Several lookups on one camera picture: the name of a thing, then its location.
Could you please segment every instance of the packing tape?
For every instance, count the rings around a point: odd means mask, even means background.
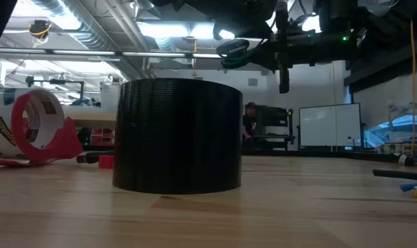
[[[49,91],[0,88],[0,165],[40,166],[82,152],[75,124]]]

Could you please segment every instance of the whiteboard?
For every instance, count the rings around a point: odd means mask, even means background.
[[[330,106],[300,109],[300,146],[333,146],[336,143],[335,111]]]
[[[361,146],[360,105],[301,108],[300,146]]]

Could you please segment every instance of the tape roll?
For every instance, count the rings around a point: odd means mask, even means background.
[[[114,185],[157,194],[201,194],[241,183],[242,93],[192,79],[123,83]]]
[[[33,161],[30,164],[41,165],[74,157],[81,153],[81,144],[72,139],[74,128],[51,92],[0,89],[0,158],[28,159]]]

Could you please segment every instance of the ceiling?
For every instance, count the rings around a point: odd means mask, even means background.
[[[42,11],[36,6],[30,5],[32,0],[18,0],[18,4],[7,24],[0,46],[15,47],[15,48],[32,48],[35,46],[32,36],[28,32],[28,27],[34,20],[45,19],[48,20],[48,13]],[[78,1],[96,22],[105,34],[116,44],[120,50],[139,51],[142,48],[129,38],[129,35],[121,28],[117,20],[108,11],[103,1],[108,0],[70,0]],[[117,0],[129,15],[131,22],[137,27],[140,25],[157,25],[167,23],[169,25],[183,25],[188,31],[192,31],[197,25],[210,25],[205,14],[198,12],[188,5],[184,5],[178,12],[176,12],[171,5],[156,7],[156,11],[161,16],[161,19],[152,15],[148,11],[138,11],[131,6],[132,1]],[[292,4],[290,17],[297,18],[302,14],[298,3],[295,0],[289,0]],[[381,0],[360,0],[360,4],[376,5],[381,3]],[[303,0],[303,4],[308,12],[312,12],[313,0]],[[116,11],[120,20],[123,20],[122,15]],[[86,47],[73,38],[69,30],[63,30],[61,23],[57,26],[53,22],[53,27],[50,30],[47,42],[39,45],[39,48],[45,49],[68,49],[68,50],[86,50]],[[143,42],[152,50],[158,50],[156,40],[152,37],[141,37]],[[187,43],[182,37],[171,37],[174,46],[178,51],[194,51],[193,43]],[[223,39],[216,41],[214,39],[198,39],[196,50],[200,53],[215,53],[216,47],[223,44],[230,39]],[[258,41],[251,41],[251,45],[256,45]],[[106,61],[97,61],[97,58],[90,58],[87,56],[26,56],[24,54],[0,54],[0,59],[6,62],[7,74],[11,73],[17,68],[17,73],[10,75],[10,80],[6,81],[7,86],[19,87],[24,86],[26,75],[43,76],[44,78],[68,76],[71,79],[84,79],[86,88],[90,91],[99,91],[100,82],[112,77],[124,76],[115,66],[108,64]],[[193,67],[192,61],[179,61],[177,59],[152,59],[151,64],[154,68],[160,69],[189,69]],[[210,59],[198,59],[195,70],[222,70],[220,61]],[[266,69],[258,65],[247,65],[241,70],[252,70],[265,73]],[[78,90],[75,84],[67,87],[69,90]]]

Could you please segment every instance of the wooden table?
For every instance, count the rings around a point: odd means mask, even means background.
[[[398,187],[411,181],[373,168],[404,169],[244,157],[239,189],[161,196],[115,188],[96,165],[0,168],[0,247],[417,248],[417,199]]]

